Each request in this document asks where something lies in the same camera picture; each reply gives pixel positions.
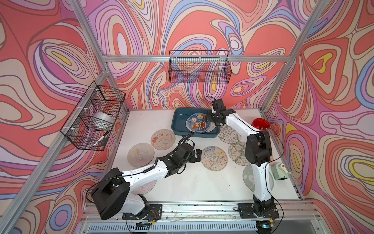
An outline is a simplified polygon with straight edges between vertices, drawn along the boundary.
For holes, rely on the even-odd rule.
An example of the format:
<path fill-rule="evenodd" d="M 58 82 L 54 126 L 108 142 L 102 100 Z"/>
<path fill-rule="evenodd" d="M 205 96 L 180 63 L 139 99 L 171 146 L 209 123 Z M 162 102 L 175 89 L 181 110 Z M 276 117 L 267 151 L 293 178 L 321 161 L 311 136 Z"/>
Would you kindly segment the white blue butterfly coaster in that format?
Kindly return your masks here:
<path fill-rule="evenodd" d="M 199 119 L 196 116 L 192 116 L 186 120 L 186 127 L 191 132 L 204 133 L 209 128 L 210 123 L 204 119 Z"/>

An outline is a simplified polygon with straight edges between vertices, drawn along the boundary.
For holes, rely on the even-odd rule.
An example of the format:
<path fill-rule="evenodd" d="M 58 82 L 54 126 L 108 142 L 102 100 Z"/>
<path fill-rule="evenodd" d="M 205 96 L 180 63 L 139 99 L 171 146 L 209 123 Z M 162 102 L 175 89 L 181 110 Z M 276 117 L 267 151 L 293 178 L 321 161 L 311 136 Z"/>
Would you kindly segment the blue denim bear car coaster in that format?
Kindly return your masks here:
<path fill-rule="evenodd" d="M 186 120 L 186 127 L 192 132 L 203 133 L 208 131 L 210 123 L 206 120 L 206 114 L 198 112 Z"/>

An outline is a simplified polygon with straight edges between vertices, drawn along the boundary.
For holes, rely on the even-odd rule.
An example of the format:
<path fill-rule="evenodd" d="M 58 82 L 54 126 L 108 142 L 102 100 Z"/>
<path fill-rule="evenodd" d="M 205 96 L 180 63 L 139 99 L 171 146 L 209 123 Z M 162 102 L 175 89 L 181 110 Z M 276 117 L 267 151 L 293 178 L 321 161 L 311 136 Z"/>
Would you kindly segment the white butterfly star coaster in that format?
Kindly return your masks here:
<path fill-rule="evenodd" d="M 215 123 L 210 123 L 209 128 L 207 129 L 207 132 L 212 132 L 216 128 Z"/>

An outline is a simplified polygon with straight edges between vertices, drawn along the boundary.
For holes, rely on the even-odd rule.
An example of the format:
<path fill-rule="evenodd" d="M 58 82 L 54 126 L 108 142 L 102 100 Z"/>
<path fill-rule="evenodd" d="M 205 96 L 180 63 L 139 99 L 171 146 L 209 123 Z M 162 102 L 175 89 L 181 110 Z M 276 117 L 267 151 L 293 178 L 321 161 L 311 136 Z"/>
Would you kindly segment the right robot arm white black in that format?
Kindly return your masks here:
<path fill-rule="evenodd" d="M 244 155 L 252 167 L 255 183 L 252 209 L 256 216 L 264 216 L 265 212 L 275 207 L 269 189 L 268 166 L 272 156 L 270 135 L 266 130 L 251 126 L 233 109 L 227 109 L 222 99 L 214 99 L 211 104 L 212 111 L 206 115 L 208 122 L 216 126 L 227 125 L 246 138 Z"/>

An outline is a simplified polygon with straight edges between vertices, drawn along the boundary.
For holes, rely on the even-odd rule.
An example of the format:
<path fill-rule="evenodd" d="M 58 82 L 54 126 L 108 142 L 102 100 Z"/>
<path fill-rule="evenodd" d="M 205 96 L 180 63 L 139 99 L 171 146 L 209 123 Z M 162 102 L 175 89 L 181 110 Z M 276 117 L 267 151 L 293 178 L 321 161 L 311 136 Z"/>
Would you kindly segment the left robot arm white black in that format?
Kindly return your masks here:
<path fill-rule="evenodd" d="M 132 171 L 111 169 L 91 190 L 101 220 L 108 220 L 118 213 L 129 213 L 142 219 L 150 211 L 150 205 L 143 194 L 132 192 L 150 182 L 178 175 L 188 163 L 201 162 L 201 159 L 202 150 L 183 141 L 166 156 L 157 157 L 153 165 Z"/>

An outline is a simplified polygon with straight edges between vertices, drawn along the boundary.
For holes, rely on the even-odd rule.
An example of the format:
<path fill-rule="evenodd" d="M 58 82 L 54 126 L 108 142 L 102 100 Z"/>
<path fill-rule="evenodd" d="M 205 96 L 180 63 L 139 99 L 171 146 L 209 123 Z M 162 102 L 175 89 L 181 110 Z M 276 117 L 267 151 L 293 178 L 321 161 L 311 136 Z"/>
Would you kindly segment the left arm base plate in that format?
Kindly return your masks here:
<path fill-rule="evenodd" d="M 122 219 L 158 221 L 162 218 L 162 210 L 162 204 L 150 204 L 146 206 L 139 214 L 124 213 Z"/>

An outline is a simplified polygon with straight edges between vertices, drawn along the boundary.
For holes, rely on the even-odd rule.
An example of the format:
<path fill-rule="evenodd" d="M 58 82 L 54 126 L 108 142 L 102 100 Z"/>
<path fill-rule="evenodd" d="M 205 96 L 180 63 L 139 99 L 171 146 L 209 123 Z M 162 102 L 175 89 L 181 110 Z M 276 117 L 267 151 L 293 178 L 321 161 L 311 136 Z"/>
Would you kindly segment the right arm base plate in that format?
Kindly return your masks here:
<path fill-rule="evenodd" d="M 238 203 L 238 211 L 241 219 L 277 219 L 278 210 L 275 204 Z"/>

